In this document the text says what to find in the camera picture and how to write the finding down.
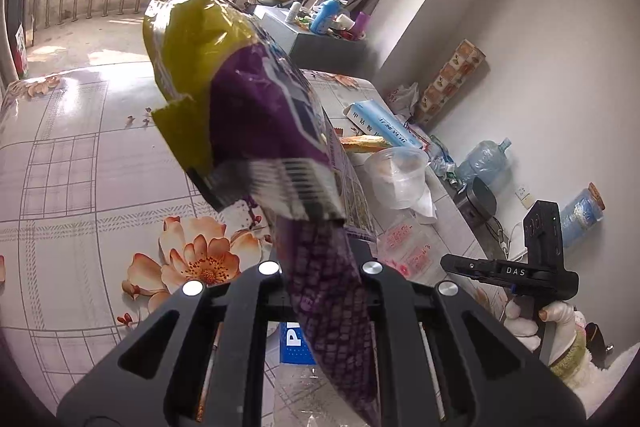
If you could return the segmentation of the white gloved right hand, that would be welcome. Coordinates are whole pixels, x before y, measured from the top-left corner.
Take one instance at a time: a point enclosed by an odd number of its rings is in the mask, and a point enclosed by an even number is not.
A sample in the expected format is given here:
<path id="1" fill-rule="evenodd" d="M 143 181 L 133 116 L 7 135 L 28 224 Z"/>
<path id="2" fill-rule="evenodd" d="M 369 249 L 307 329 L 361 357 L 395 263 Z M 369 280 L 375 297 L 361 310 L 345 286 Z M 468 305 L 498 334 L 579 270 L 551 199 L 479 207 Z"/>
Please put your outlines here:
<path id="1" fill-rule="evenodd" d="M 546 365 L 558 374 L 573 373 L 589 361 L 586 346 L 586 319 L 582 312 L 564 301 L 555 301 L 538 312 L 538 320 L 526 319 L 522 307 L 508 302 L 503 325 L 530 351 L 540 349 L 544 340 L 551 340 Z"/>

